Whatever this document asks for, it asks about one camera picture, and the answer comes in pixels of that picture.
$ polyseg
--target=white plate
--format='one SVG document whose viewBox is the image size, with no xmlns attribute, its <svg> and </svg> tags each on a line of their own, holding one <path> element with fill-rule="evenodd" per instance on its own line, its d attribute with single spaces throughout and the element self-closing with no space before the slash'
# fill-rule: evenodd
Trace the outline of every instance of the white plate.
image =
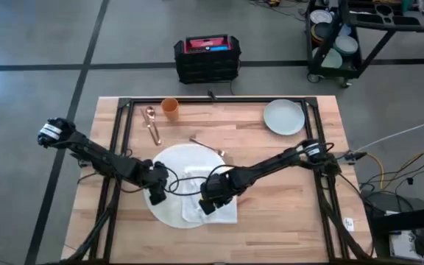
<svg viewBox="0 0 424 265">
<path fill-rule="evenodd" d="M 353 54 L 358 51 L 358 42 L 350 36 L 338 36 L 335 47 L 344 54 Z"/>
<path fill-rule="evenodd" d="M 310 13 L 310 20 L 314 24 L 326 22 L 331 23 L 333 20 L 333 16 L 327 11 L 324 10 L 314 10 L 312 13 Z"/>
<path fill-rule="evenodd" d="M 315 57 L 315 54 L 317 53 L 318 48 L 315 48 L 312 51 L 312 57 Z M 327 57 L 323 59 L 322 67 L 327 68 L 340 68 L 343 64 L 343 58 L 335 49 L 330 48 L 330 50 L 327 53 Z"/>
<path fill-rule="evenodd" d="M 305 122 L 302 108 L 287 99 L 276 99 L 264 109 L 264 123 L 278 135 L 293 135 Z"/>
<path fill-rule="evenodd" d="M 176 172 L 179 178 L 184 177 L 186 167 L 189 166 L 214 168 L 224 164 L 224 161 L 217 153 L 197 144 L 178 144 L 168 147 L 153 159 L 153 163 L 156 161 L 164 163 L 165 166 Z M 227 168 L 217 169 L 216 172 L 220 173 L 224 170 L 227 170 Z M 168 171 L 166 187 L 169 187 L 169 184 L 174 180 L 176 180 L 176 177 Z M 202 223 L 187 222 L 183 219 L 181 197 L 166 193 L 164 201 L 157 205 L 152 205 L 149 196 L 150 192 L 144 189 L 145 203 L 148 209 L 164 224 L 175 228 L 194 228 L 202 225 Z"/>
</svg>

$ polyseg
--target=wheel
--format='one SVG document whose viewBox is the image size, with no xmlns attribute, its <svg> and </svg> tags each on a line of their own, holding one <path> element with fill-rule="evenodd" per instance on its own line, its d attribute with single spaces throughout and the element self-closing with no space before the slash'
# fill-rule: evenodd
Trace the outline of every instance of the wheel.
<svg viewBox="0 0 424 265">
<path fill-rule="evenodd" d="M 353 84 L 351 84 L 351 83 L 350 83 L 350 82 L 348 82 L 348 81 L 349 81 L 348 79 L 343 78 L 342 83 L 341 83 L 341 87 L 342 87 L 343 89 L 349 88 L 351 85 L 353 85 Z"/>
<path fill-rule="evenodd" d="M 320 76 L 317 76 L 316 74 L 307 74 L 307 80 L 315 84 L 320 82 Z"/>
</svg>

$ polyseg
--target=white cloth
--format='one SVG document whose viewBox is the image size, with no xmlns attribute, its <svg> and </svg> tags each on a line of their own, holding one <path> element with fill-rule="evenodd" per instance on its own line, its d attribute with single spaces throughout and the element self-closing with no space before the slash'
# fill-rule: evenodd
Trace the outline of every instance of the white cloth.
<svg viewBox="0 0 424 265">
<path fill-rule="evenodd" d="M 211 173 L 212 169 L 213 168 L 211 167 L 188 166 L 185 168 L 184 177 L 207 177 Z M 200 191 L 200 185 L 204 183 L 204 181 L 204 179 L 181 181 L 180 186 L 177 189 L 177 193 L 187 194 L 193 193 L 195 191 Z M 182 196 L 181 199 L 183 204 L 183 218 L 187 222 L 201 224 L 237 223 L 236 197 L 234 197 L 229 204 L 216 209 L 213 213 L 209 215 L 206 215 L 199 205 L 201 194 L 192 196 Z"/>
</svg>

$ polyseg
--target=black cart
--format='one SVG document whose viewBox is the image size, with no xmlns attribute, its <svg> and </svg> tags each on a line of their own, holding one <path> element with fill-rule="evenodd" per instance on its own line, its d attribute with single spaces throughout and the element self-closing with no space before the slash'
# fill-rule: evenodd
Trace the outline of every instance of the black cart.
<svg viewBox="0 0 424 265">
<path fill-rule="evenodd" d="M 319 82 L 322 78 L 338 78 L 342 88 L 348 88 L 351 79 L 356 79 L 366 70 L 367 66 L 382 50 L 390 38 L 398 31 L 404 32 L 424 32 L 424 17 L 417 9 L 416 4 L 403 12 L 400 4 L 382 4 L 372 0 L 339 0 L 336 4 L 328 8 L 317 3 L 317 0 L 310 0 L 307 7 L 305 20 L 305 33 L 307 37 L 307 60 L 309 82 Z M 327 10 L 334 13 L 330 25 L 330 33 L 319 46 L 311 37 L 311 27 L 313 22 L 310 14 L 314 10 Z M 343 24 L 351 28 L 350 37 L 354 38 L 359 44 L 357 28 L 378 29 L 386 31 L 386 34 L 377 43 L 375 48 L 369 53 L 365 60 L 361 57 L 361 45 L 358 51 L 350 56 L 342 56 L 343 65 L 340 68 L 322 67 L 323 59 L 333 47 Z M 315 56 L 312 51 L 319 46 Z"/>
</svg>

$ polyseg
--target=white cable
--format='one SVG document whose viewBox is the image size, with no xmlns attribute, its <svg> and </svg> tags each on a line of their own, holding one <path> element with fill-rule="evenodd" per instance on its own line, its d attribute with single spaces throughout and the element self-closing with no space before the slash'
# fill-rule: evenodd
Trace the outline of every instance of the white cable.
<svg viewBox="0 0 424 265">
<path fill-rule="evenodd" d="M 407 130 L 403 130 L 403 131 L 401 131 L 401 132 L 394 133 L 393 135 L 386 136 L 386 137 L 384 137 L 384 138 L 382 138 L 382 139 L 379 139 L 379 140 L 377 140 L 377 141 L 373 141 L 373 142 L 372 142 L 372 143 L 370 143 L 370 144 L 366 144 L 366 145 L 365 145 L 365 146 L 363 146 L 363 147 L 359 147 L 356 151 L 357 151 L 357 152 L 359 152 L 359 151 L 361 151 L 361 150 L 363 150 L 363 149 L 366 149 L 366 148 L 367 148 L 367 147 L 369 147 L 369 146 L 372 146 L 373 144 L 380 143 L 380 142 L 385 141 L 385 140 L 387 140 L 387 139 L 389 139 L 389 138 L 392 138 L 392 137 L 395 137 L 395 136 L 398 136 L 398 135 L 401 135 L 401 134 L 404 134 L 404 133 L 411 132 L 412 130 L 416 130 L 416 129 L 421 128 L 421 127 L 423 127 L 423 126 L 424 126 L 424 124 L 421 124 L 421 125 L 418 125 L 418 126 L 416 126 L 416 127 L 412 127 L 412 128 L 410 128 L 410 129 L 407 129 Z"/>
</svg>

